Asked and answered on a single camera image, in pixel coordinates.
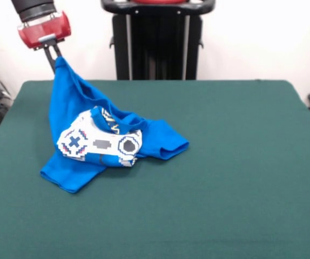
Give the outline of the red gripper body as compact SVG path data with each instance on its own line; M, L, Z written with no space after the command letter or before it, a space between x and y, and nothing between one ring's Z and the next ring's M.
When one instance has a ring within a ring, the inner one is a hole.
M17 30L23 43L30 49L40 48L51 40L63 41L71 35L70 22L64 11L25 22Z

